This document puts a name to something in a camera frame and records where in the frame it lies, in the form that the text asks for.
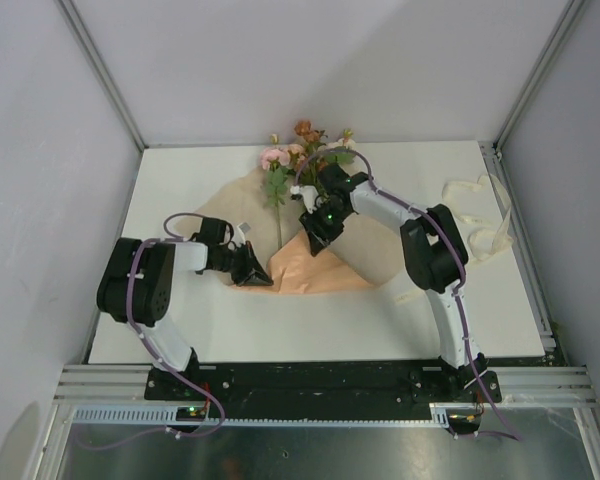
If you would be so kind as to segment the orange beige wrapping paper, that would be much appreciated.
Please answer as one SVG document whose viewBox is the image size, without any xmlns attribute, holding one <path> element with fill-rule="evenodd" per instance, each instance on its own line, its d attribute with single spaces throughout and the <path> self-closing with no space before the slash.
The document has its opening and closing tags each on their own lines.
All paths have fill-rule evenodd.
<svg viewBox="0 0 600 480">
<path fill-rule="evenodd" d="M 356 214 L 346 219 L 342 235 L 313 257 L 299 222 L 304 205 L 287 200 L 276 216 L 266 204 L 264 180 L 264 171 L 255 168 L 219 188 L 191 216 L 170 222 L 176 234 L 188 237 L 199 230 L 204 216 L 235 226 L 247 223 L 246 239 L 274 284 L 243 287 L 243 292 L 303 295 L 367 290 L 386 284 L 404 270 L 399 235 Z"/>
</svg>

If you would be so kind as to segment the pink fake flower stem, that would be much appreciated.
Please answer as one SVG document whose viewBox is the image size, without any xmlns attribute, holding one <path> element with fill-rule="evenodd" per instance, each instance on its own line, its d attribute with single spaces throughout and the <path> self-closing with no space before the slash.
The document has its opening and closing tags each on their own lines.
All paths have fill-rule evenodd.
<svg viewBox="0 0 600 480">
<path fill-rule="evenodd" d="M 273 210 L 278 248 L 283 245 L 281 207 L 288 192 L 287 181 L 296 172 L 299 161 L 305 157 L 305 147 L 298 143 L 283 145 L 275 133 L 269 136 L 270 145 L 259 156 L 265 172 L 263 190 L 265 205 Z"/>
</svg>

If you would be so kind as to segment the white fake flower stem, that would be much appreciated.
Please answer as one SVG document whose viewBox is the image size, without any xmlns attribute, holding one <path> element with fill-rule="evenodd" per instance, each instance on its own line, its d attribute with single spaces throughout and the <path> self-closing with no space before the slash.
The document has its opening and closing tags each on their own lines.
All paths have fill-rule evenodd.
<svg viewBox="0 0 600 480">
<path fill-rule="evenodd" d="M 355 155 L 351 153 L 354 150 L 356 143 L 353 140 L 353 131 L 345 129 L 341 137 L 333 142 L 329 142 L 321 147 L 326 151 L 319 160 L 319 166 L 325 167 L 330 164 L 350 165 L 354 162 Z"/>
</svg>

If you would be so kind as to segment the brown orange fake flower stem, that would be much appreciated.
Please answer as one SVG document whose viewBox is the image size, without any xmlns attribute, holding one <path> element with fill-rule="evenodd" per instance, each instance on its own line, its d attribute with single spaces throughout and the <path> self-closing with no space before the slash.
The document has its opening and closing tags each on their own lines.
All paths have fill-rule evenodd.
<svg viewBox="0 0 600 480">
<path fill-rule="evenodd" d="M 328 135 L 323 129 L 314 127 L 310 120 L 299 120 L 294 126 L 294 133 L 302 147 L 301 152 L 296 154 L 294 164 L 298 184 L 316 186 L 318 173 L 326 165 L 326 161 L 318 156 L 318 152 L 326 146 Z"/>
</svg>

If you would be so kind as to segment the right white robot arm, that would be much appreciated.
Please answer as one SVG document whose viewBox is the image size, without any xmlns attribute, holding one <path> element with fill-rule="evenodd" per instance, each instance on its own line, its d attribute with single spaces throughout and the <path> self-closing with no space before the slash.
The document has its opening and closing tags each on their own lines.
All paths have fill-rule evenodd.
<svg viewBox="0 0 600 480">
<path fill-rule="evenodd" d="M 470 332 L 464 305 L 466 265 L 469 260 L 460 232 L 449 208 L 438 204 L 423 209 L 377 186 L 366 173 L 347 174 L 339 165 L 318 174 L 325 191 L 311 186 L 291 187 L 294 200 L 302 200 L 300 217 L 317 256 L 344 231 L 352 214 L 371 217 L 396 231 L 401 239 L 406 272 L 427 296 L 440 341 L 440 359 L 447 364 L 441 376 L 443 393 L 464 401 L 477 385 L 487 392 L 483 376 L 486 359 Z"/>
</svg>

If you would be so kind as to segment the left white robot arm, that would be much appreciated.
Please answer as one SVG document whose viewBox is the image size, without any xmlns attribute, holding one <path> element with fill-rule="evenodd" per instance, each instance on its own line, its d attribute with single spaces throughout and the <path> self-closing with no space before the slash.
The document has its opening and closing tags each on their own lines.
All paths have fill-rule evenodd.
<svg viewBox="0 0 600 480">
<path fill-rule="evenodd" d="M 174 276 L 216 271 L 227 273 L 237 287 L 274 284 L 242 228 L 220 218 L 192 216 L 201 223 L 188 237 L 119 238 L 96 293 L 99 311 L 136 334 L 153 365 L 169 372 L 167 389 L 182 400 L 199 392 L 201 376 L 194 347 L 170 318 Z"/>
</svg>

